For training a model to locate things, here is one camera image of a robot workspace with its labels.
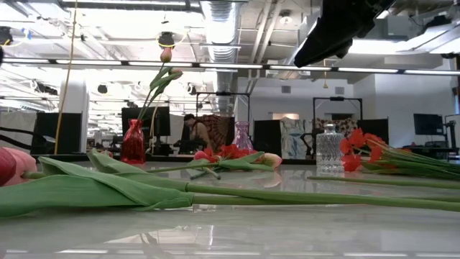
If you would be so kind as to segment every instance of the pink petal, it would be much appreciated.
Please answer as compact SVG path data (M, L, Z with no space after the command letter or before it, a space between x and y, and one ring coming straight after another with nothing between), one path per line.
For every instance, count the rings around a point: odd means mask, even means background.
M21 178L24 172L37 172L37 162L32 156L21 150L15 150L14 148L4 147L4 149L6 149L16 161L16 174L5 184L5 186L28 181L27 179Z

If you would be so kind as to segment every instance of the window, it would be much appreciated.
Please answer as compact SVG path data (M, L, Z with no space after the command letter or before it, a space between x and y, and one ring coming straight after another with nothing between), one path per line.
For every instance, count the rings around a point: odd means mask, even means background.
M282 114L282 113L274 113L270 112L272 115L272 119L282 119L282 118L289 118L289 119L299 119L299 114Z

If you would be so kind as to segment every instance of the pink glass vase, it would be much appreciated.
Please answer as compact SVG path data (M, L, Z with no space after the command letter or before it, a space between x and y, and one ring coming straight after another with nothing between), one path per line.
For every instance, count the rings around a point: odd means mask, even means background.
M235 123L235 138L231 144L235 144L240 150L247 149L250 152L254 149L251 140L249 139L249 123L236 122Z
M144 133L141 119L130 119L121 146L121 161L130 165L145 163Z

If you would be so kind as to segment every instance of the patterned fabric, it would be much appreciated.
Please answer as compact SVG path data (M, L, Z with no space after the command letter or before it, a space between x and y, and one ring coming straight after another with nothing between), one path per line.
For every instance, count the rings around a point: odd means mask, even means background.
M233 117L220 117L217 115L203 115L196 118L199 122L203 123L208 129L209 140L211 146L215 151L225 145L227 142L230 127L234 127Z
M306 132L311 132L311 121L282 118L280 120L280 127L282 158L305 159L307 146L301 137Z
M357 121L354 119L316 119L315 128L324 129L325 124L335 124L337 126L337 132L342 133L345 137L349 137L351 132L358 127Z

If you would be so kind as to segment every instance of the red glass vase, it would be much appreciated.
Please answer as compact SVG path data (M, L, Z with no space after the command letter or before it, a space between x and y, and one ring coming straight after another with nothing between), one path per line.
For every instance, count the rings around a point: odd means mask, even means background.
M141 119L130 119L121 146L121 161L130 165L145 163L144 133Z

